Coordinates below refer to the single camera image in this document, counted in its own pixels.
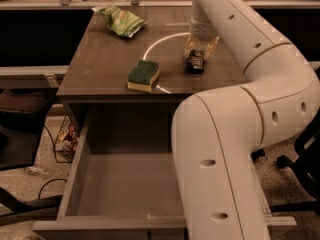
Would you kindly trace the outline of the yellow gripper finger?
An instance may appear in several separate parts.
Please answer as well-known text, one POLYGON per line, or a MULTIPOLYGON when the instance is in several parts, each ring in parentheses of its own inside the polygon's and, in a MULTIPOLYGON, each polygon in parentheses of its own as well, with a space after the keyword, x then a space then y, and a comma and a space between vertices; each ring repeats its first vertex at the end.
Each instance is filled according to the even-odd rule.
POLYGON ((220 40, 220 36, 217 35, 216 37, 214 37, 212 40, 210 40, 205 47, 205 52, 204 52, 204 60, 207 61, 211 55, 213 54, 213 52, 215 51, 218 42, 220 40))
POLYGON ((196 46, 196 38, 190 34, 188 36, 185 49, 184 49, 184 57, 187 58, 191 52, 191 50, 196 46))

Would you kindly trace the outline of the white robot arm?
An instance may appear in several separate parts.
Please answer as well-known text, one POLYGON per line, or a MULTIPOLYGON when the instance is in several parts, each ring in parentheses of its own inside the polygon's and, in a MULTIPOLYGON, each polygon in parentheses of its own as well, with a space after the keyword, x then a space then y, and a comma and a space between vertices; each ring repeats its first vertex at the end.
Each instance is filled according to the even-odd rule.
POLYGON ((173 159, 190 240, 271 240, 251 162, 320 105, 314 69, 243 0, 193 0, 244 73, 241 85, 192 95, 172 121, 173 159))

